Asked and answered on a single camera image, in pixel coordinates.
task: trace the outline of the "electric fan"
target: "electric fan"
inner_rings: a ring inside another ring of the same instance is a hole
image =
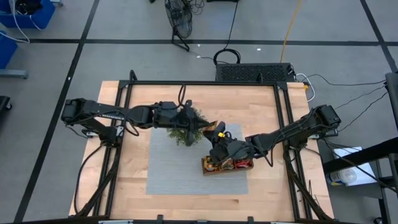
[[[173,27],[172,43],[182,49],[189,51],[190,48],[184,39],[192,33],[192,12],[191,5],[187,0],[165,0],[165,8],[170,25]],[[177,36],[184,46],[174,42]]]

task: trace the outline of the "blue bin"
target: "blue bin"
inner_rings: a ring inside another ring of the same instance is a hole
[[[0,69],[5,69],[12,55],[17,50],[17,44],[15,41],[8,39],[7,37],[0,34]]]
[[[42,9],[39,9],[32,15],[30,18],[29,15],[18,15],[16,12],[16,19],[20,28],[25,29],[36,29],[38,28],[44,29],[50,22],[50,19],[55,11],[55,6],[51,3],[50,0],[33,0],[37,2],[41,2],[43,5]],[[9,5],[9,0],[0,0],[0,11],[9,12],[9,14],[0,14],[0,23],[2,23],[5,27],[8,28],[16,28],[17,25],[14,21],[14,16],[12,15],[12,11]]]

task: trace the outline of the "gray floor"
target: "gray floor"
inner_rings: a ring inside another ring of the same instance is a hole
[[[79,39],[94,0],[64,0],[47,29],[30,30],[33,39]],[[397,42],[395,0],[367,0],[385,41]],[[296,1],[241,0],[233,40],[283,40]],[[234,4],[206,4],[203,14],[193,17],[190,39],[228,38]],[[20,37],[17,30],[8,33]],[[89,39],[157,40],[170,38],[164,1],[100,0]],[[303,0],[290,40],[377,41],[359,0]],[[224,45],[195,44],[192,51],[212,57]],[[281,45],[230,45],[242,55],[242,63],[278,62]],[[77,44],[19,44],[8,68],[26,69],[28,80],[0,79],[0,95],[11,96],[13,110],[0,130],[0,223],[12,222],[32,172]],[[398,47],[389,47],[398,62]],[[230,55],[220,60],[234,62]],[[288,45],[285,62],[297,73],[318,73],[335,83],[376,82],[391,69],[380,46]],[[85,44],[67,98],[97,99],[103,80],[119,80],[134,69],[140,80],[214,80],[211,60],[197,58],[170,44]],[[310,79],[317,96],[311,106],[338,106],[379,87],[341,87]],[[378,90],[338,110],[345,125],[385,90]],[[388,97],[371,107],[357,122],[333,139],[334,142],[368,147],[397,136]],[[49,151],[30,200],[25,221],[62,218],[68,215],[85,140],[58,122]],[[331,154],[320,145],[322,156]],[[372,223],[379,216],[375,199],[330,187],[335,217],[341,221]],[[396,196],[386,192],[391,207]],[[392,214],[397,223],[397,214]]]

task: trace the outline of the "potted plant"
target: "potted plant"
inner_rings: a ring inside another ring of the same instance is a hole
[[[198,116],[201,119],[206,119],[205,116],[203,116],[197,109],[193,109],[195,111],[195,115]],[[167,133],[169,134],[169,137],[172,139],[175,139],[175,142],[179,146],[180,144],[184,146],[188,146],[187,144],[187,130],[186,129],[178,129],[178,128],[167,128]],[[197,129],[194,133],[194,142],[192,145],[196,144],[199,140],[202,139],[203,134],[201,132],[201,129]]]

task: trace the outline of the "black fan stand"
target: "black fan stand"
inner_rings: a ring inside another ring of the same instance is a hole
[[[174,36],[177,36],[177,37],[181,40],[181,42],[185,45],[185,47],[184,47],[184,46],[181,46],[180,44],[175,43],[175,42],[174,42]],[[177,47],[180,47],[180,48],[186,50],[187,52],[189,52],[189,50],[190,50],[189,46],[188,46],[187,43],[182,39],[182,37],[181,37],[180,33],[178,32],[178,30],[177,30],[176,27],[173,27],[172,44],[174,44],[174,45],[176,45]]]

